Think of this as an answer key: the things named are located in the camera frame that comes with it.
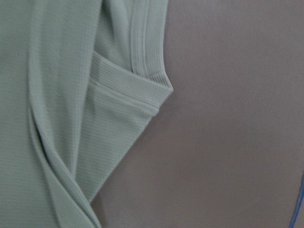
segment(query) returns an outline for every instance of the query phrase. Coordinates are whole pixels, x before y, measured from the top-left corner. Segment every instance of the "blue cable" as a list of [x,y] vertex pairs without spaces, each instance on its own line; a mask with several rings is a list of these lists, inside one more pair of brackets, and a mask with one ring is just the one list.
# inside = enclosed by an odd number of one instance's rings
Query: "blue cable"
[[294,213],[293,213],[293,216],[291,218],[291,221],[289,223],[288,228],[294,228],[295,227],[295,222],[296,222],[296,219],[299,215],[299,211],[300,211],[300,208],[301,208],[303,198],[304,198],[304,174],[302,175],[302,183],[301,183],[301,187],[300,187],[298,200],[297,200],[296,206],[294,208]]

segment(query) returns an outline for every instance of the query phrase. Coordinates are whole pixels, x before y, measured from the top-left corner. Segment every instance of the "garment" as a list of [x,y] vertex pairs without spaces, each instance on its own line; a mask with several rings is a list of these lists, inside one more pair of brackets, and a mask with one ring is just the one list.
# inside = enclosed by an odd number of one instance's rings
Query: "garment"
[[100,227],[90,202],[173,91],[166,9],[1,1],[0,227]]

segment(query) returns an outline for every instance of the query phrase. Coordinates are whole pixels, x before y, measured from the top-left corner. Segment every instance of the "gray surface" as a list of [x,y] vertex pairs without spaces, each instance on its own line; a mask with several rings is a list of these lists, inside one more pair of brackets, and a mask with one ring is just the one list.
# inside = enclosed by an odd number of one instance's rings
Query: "gray surface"
[[95,198],[104,228],[287,227],[304,169],[303,21],[303,1],[170,1],[175,91]]

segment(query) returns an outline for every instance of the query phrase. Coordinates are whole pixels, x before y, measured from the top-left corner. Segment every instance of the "blue cord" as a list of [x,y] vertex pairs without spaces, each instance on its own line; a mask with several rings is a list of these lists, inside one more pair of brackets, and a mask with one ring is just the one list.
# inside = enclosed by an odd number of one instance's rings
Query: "blue cord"
[[295,222],[296,222],[296,219],[299,215],[299,211],[300,211],[300,208],[301,208],[303,198],[304,198],[304,174],[302,175],[302,183],[301,183],[301,187],[300,187],[298,200],[297,200],[296,206],[294,208],[294,213],[293,213],[293,216],[291,218],[291,221],[289,223],[288,228],[294,228],[295,227]]

